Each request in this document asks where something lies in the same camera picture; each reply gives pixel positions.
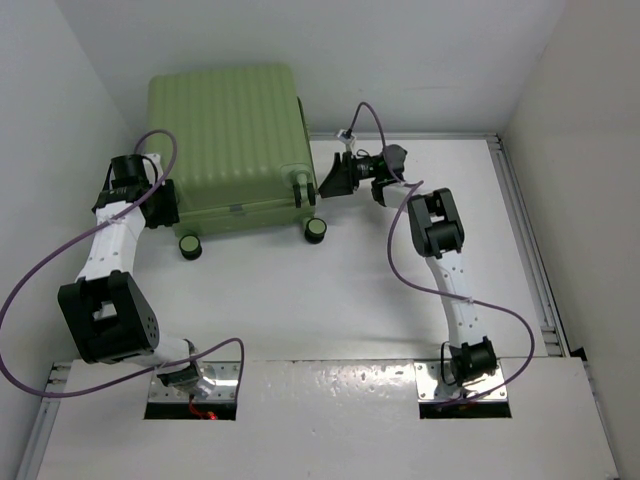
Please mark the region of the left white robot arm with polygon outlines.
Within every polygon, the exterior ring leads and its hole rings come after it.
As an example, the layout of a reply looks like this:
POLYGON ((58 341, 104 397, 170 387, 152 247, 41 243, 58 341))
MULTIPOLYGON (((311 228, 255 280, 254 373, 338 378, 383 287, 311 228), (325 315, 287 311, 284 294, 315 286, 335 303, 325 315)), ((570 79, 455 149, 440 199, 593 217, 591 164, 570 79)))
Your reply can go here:
POLYGON ((162 333, 133 278, 142 231, 179 221, 175 187, 161 180, 162 170, 157 154, 112 159, 92 209, 101 229, 76 280, 60 287, 58 303, 86 363, 154 367, 164 386, 194 393, 202 376, 193 343, 162 333))

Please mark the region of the green suitcase blue lining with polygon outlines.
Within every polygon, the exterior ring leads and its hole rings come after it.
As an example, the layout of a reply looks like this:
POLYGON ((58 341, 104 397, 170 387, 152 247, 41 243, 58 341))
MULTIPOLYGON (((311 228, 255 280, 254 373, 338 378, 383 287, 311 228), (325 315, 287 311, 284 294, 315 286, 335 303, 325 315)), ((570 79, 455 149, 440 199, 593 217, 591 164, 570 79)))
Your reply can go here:
POLYGON ((294 75, 285 64, 158 75, 148 85, 147 155, 170 168, 185 256, 206 236, 300 225, 324 239, 310 138, 294 75))

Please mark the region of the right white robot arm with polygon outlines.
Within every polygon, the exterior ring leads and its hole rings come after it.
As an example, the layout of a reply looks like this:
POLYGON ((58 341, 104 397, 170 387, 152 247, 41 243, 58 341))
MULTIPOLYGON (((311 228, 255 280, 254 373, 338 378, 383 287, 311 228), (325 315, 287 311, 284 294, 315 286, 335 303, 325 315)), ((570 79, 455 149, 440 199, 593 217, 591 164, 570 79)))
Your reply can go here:
POLYGON ((463 268, 465 232, 448 188, 429 190, 422 181, 405 181, 407 151, 397 144, 375 156, 356 156, 347 150, 334 155, 331 169, 319 187, 324 199, 352 195, 364 180, 371 182, 373 200, 394 209, 386 241, 387 261, 399 274, 392 258, 392 244, 400 216, 406 214, 413 248, 436 282, 425 291, 441 298, 448 326, 450 373, 442 381, 458 387, 497 369, 491 340, 478 320, 463 268))

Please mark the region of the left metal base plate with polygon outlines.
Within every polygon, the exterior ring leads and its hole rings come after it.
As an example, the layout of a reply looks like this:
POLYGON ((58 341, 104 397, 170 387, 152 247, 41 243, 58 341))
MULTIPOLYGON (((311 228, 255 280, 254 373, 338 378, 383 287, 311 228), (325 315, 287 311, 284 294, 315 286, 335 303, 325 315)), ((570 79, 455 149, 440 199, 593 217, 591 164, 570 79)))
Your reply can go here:
POLYGON ((148 400, 151 403, 234 403, 241 373, 239 362, 199 361, 170 373, 152 376, 148 400))

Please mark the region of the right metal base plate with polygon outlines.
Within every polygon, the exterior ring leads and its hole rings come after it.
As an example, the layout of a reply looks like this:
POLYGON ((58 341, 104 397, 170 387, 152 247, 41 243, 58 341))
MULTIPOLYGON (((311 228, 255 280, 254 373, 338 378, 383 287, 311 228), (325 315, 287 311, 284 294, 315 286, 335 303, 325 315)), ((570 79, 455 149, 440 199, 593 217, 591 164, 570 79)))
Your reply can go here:
POLYGON ((483 374, 461 386, 451 384, 453 377, 448 361, 444 362, 445 380, 442 379, 439 360, 415 362, 414 370, 417 397, 422 404, 437 405, 455 400, 471 400, 481 404, 508 401, 501 364, 498 364, 494 373, 483 374))

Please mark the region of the metal base plate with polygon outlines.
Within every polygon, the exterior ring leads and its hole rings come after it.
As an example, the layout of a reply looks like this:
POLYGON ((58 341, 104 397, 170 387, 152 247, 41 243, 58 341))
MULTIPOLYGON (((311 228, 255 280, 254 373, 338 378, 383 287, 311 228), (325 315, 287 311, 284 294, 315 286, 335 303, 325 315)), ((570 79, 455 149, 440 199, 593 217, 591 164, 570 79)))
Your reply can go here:
POLYGON ((239 362, 199 361, 170 373, 152 376, 148 400, 151 403, 234 403, 241 373, 239 362))
POLYGON ((471 400, 481 404, 508 401, 501 364, 498 364, 494 373, 483 374, 461 386, 451 384, 453 377, 448 361, 444 362, 445 380, 442 379, 439 360, 415 362, 414 370, 417 397, 422 404, 437 405, 455 400, 471 400))

